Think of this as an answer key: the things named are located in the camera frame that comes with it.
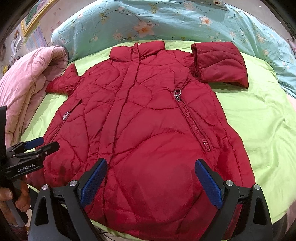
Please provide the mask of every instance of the blue gripper pad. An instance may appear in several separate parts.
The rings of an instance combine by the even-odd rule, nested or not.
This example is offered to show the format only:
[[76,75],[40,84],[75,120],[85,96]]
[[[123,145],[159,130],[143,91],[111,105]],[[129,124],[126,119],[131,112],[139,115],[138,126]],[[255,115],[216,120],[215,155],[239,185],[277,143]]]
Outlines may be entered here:
[[104,177],[106,176],[107,169],[108,169],[107,161],[103,159],[101,160],[101,162],[97,167],[96,165],[94,165],[94,167],[90,171],[88,171],[88,172],[92,172],[92,174],[90,173],[91,176],[88,178],[86,184],[81,188],[80,195],[78,194],[80,198],[80,204],[82,207],[85,207],[91,204],[92,200],[94,199],[94,196],[96,195],[98,188],[100,187]]
[[40,146],[44,143],[44,139],[43,137],[38,137],[34,140],[31,140],[31,141],[27,141],[25,146],[24,146],[24,149],[25,150],[31,150],[37,146]]
[[223,205],[221,189],[200,160],[195,162],[194,170],[212,205],[220,209]]

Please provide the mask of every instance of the framed picture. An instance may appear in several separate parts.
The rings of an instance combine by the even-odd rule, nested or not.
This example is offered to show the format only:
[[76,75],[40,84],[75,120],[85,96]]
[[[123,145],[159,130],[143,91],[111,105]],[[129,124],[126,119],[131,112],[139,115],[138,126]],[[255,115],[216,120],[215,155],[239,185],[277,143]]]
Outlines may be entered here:
[[57,1],[58,0],[38,0],[38,2],[31,8],[29,14],[21,22],[22,31],[25,37],[36,26],[42,15],[44,15],[45,12]]

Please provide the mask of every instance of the finger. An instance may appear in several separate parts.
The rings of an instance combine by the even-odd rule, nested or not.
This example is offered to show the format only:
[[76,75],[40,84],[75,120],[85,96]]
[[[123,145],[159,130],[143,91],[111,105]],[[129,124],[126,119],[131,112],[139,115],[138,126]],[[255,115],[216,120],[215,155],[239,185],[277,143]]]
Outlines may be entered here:
[[15,206],[18,209],[23,208],[24,206],[30,204],[31,198],[30,196],[25,196],[23,193],[20,195],[18,200],[15,202]]
[[24,194],[25,196],[29,196],[28,184],[23,180],[20,182],[20,190],[22,191],[22,194]]
[[24,181],[25,183],[28,183],[28,180],[27,180],[27,176],[26,175],[25,176],[22,176],[20,179],[22,181]]
[[8,188],[0,188],[0,201],[8,201],[13,198],[12,192]]
[[30,204],[31,202],[31,198],[29,195],[29,187],[24,181],[21,181],[21,192],[22,194],[15,202],[15,206],[18,209],[23,208],[24,206],[26,206],[27,204]]
[[24,206],[23,208],[20,208],[21,212],[27,212],[30,208],[30,204],[27,204],[26,206]]
[[9,207],[7,206],[6,202],[0,202],[0,209],[1,209],[4,217],[8,221],[8,223],[10,223],[12,225],[17,225],[17,222],[16,222],[12,212],[10,211]]

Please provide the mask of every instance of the metal screw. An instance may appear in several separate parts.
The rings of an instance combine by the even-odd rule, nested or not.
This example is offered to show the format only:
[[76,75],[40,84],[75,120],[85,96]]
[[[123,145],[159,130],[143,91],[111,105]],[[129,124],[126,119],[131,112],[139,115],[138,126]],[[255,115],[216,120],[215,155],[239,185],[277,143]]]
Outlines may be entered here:
[[42,190],[46,190],[49,186],[47,184],[42,186]]
[[75,187],[77,185],[77,181],[73,180],[70,182],[71,187]]
[[233,186],[233,181],[231,180],[227,180],[225,183],[227,186],[230,186],[230,187]]
[[255,185],[254,185],[254,188],[255,188],[256,190],[260,190],[261,187],[260,187],[258,184],[255,184]]

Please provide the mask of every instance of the teal floral bedding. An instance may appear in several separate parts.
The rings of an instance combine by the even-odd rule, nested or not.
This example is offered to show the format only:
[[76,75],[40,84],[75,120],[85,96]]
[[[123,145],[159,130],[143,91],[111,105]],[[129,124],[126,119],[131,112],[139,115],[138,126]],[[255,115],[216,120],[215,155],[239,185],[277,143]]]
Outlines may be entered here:
[[241,52],[268,62],[284,91],[296,98],[296,59],[289,44],[227,4],[222,9],[184,0],[99,0],[52,34],[53,45],[67,48],[70,62],[121,42],[151,39],[231,41]]

